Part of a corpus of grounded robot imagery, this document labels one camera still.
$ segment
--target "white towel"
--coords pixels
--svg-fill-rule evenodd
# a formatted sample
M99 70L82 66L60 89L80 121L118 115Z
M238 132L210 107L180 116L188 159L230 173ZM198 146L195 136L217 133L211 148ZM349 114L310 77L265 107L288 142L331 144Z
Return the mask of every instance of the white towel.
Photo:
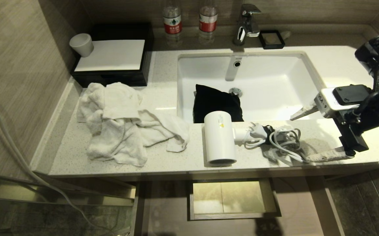
M92 83L80 98L77 121L92 133L87 155L93 160L144 166L146 149L169 139L167 151L185 150L189 125L181 118L140 108L142 95L128 85Z

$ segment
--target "countertop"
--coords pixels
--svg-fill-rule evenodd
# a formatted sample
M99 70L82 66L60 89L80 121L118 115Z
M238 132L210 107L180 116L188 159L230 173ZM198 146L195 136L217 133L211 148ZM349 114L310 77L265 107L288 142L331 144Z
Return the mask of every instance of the countertop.
M358 45L366 40L359 35L338 35L328 37L318 45L310 36L299 35L287 40L288 46L280 49L278 52L302 52L312 62L318 75L323 81L323 87L345 86L350 84L364 84L372 86L373 79L366 70L358 63L354 57L354 52ZM299 42L307 44L305 40L311 40L316 46L297 46ZM147 87L138 87L143 94L142 106L155 109L168 114L176 114L177 109L177 66L178 58L182 55L189 54L233 54L235 53L230 47L224 49L197 49L197 50L173 50L153 52L150 65L149 82ZM270 50L262 48L245 48L245 54L272 53ZM80 89L74 89L72 81L65 90L65 93L80 93ZM66 112L63 109L65 104L74 103L74 110ZM349 160L334 161L329 163L295 163L294 161L270 161L263 156L260 148L247 150L243 146L236 146L236 155L238 161L227 167L210 167L204 161L204 145L202 124L190 125L190 142L185 151L173 153L166 151L166 142L161 142L147 148L148 160L143 167L132 165L117 164L111 161L90 160L86 155L86 147L91 137L89 130L83 123L77 123L76 110L78 105L78 95L64 96L60 100L53 119L60 120L64 116L66 129L57 131L54 134L53 129L47 129L46 135L53 135L59 138L59 143L45 141L50 137L43 138L40 144L40 150L35 154L32 168L36 172L41 172L49 176L121 176L121 175L146 175L161 173L202 173L202 172L219 172L219 171L243 171L248 169L265 169L265 168L301 168L301 167L319 167L327 165L362 165L365 163L379 163L379 127L363 134L366 143L369 146L368 151L358 152L356 157ZM297 120L297 121L253 121L262 125L272 125L279 127L289 124L297 127L302 131L301 140L311 150L320 152L341 146L338 139L339 131L332 119L318 120ZM249 122L235 122L233 127L248 127Z

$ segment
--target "water bottle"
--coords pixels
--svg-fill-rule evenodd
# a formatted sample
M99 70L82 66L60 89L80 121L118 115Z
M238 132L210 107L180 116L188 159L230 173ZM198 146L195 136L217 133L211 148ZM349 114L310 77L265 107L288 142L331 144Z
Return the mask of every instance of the water bottle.
M179 0L163 1L163 23L167 45L176 48L182 45L182 21Z
M216 0L200 0L200 30L198 33L200 44L208 45L214 42L217 15Z

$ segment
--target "black cloth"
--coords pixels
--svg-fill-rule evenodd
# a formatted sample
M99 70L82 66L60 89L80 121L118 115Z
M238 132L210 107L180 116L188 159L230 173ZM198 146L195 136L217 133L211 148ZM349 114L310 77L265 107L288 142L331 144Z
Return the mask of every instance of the black cloth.
M238 96L204 85L195 85L197 94L194 101L194 123L204 123L204 117L221 110L230 114L232 122L243 121L241 102Z

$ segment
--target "towel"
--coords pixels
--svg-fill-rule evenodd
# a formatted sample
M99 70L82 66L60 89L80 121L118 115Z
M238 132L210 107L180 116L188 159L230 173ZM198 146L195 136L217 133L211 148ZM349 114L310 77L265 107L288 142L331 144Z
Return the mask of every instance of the towel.
M204 117L217 110L225 111L232 122L243 121L239 97L204 85L195 85L194 123L204 123Z
M181 118L141 108L139 91L120 82L91 83L80 98L77 121L85 122L92 138L87 155L92 160L115 160L144 166L145 147L169 139L167 151L185 150L189 125Z

